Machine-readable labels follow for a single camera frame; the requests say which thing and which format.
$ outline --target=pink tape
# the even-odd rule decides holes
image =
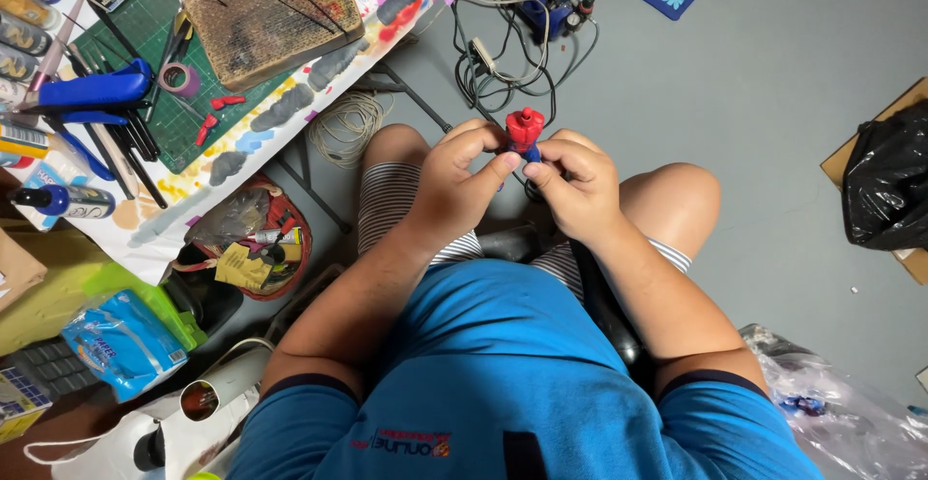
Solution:
[[[200,74],[182,63],[168,63],[158,74],[158,85],[171,94],[193,97],[200,90]]]

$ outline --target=logo on shirt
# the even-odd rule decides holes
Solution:
[[[419,433],[416,431],[397,431],[377,429],[368,440],[352,440],[351,446],[359,450],[371,448],[394,455],[413,455],[422,457],[446,457],[451,452],[448,441],[450,433]]]

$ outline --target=spider-man figure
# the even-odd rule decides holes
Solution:
[[[528,106],[506,116],[506,136],[509,138],[508,151],[516,152],[528,162],[541,162],[541,154],[535,141],[545,128],[545,116]]]

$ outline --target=blue plastic bag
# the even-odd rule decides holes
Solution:
[[[187,352],[131,290],[86,307],[61,336],[94,375],[125,402],[171,376]]]

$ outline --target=plastic bag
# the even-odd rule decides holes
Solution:
[[[928,246],[928,101],[857,128],[844,169],[844,231],[865,248]]]
[[[813,461],[835,461],[867,480],[928,478],[928,418],[757,324],[740,333]]]
[[[188,232],[187,241],[222,245],[248,237],[267,222],[270,202],[266,189],[238,190],[203,215]]]
[[[85,304],[61,336],[90,371],[125,402],[167,379],[187,352],[131,290]]]

